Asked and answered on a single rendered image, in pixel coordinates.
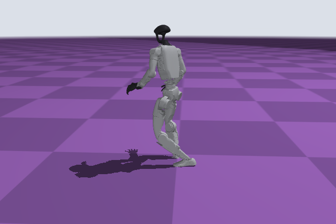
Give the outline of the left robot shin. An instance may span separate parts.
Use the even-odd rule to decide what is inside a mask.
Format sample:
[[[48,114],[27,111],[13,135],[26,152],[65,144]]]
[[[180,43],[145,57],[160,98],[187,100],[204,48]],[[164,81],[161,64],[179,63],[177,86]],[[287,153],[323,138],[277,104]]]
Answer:
[[[158,136],[158,143],[163,148],[165,148],[167,151],[171,152],[174,155],[177,155],[181,159],[187,159],[187,161],[190,161],[190,157],[188,157],[181,149],[180,147],[171,139],[168,138],[165,134],[160,134]]]

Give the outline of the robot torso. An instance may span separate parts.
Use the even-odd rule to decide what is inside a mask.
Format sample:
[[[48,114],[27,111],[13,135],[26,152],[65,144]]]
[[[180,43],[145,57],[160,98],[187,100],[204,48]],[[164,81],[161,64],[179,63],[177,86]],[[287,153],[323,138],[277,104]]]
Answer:
[[[167,80],[164,81],[165,88],[163,89],[163,96],[165,94],[169,95],[171,98],[170,101],[173,102],[179,96],[179,89],[172,80],[178,78],[180,72],[177,48],[163,44],[160,44],[158,47],[161,47],[161,55],[158,56],[157,59],[157,69],[161,80]]]

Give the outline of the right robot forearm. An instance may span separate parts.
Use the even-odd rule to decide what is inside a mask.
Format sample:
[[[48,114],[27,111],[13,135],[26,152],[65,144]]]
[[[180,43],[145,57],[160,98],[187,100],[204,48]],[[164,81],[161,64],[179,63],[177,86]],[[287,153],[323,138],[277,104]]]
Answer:
[[[183,78],[183,76],[184,76],[184,74],[183,74],[182,76],[179,75],[178,78],[174,78],[174,79],[173,79],[173,82],[175,82],[175,85],[178,84],[178,82]]]

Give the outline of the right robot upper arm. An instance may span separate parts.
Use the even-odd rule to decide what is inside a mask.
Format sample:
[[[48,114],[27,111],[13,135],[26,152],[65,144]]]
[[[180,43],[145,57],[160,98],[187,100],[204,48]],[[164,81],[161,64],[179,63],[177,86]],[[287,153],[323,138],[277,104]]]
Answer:
[[[185,68],[184,61],[182,59],[181,50],[179,48],[177,48],[177,52],[178,52],[179,65],[180,65],[179,75],[182,76],[184,73],[186,73],[186,68]]]

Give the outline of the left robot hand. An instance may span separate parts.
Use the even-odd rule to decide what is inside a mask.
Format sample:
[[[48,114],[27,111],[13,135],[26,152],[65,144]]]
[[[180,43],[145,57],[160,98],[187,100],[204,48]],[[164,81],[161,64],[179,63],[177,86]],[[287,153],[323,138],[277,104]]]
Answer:
[[[134,89],[141,89],[141,87],[137,87],[138,83],[131,83],[131,85],[128,85],[127,87],[127,95],[130,91],[133,91]]]

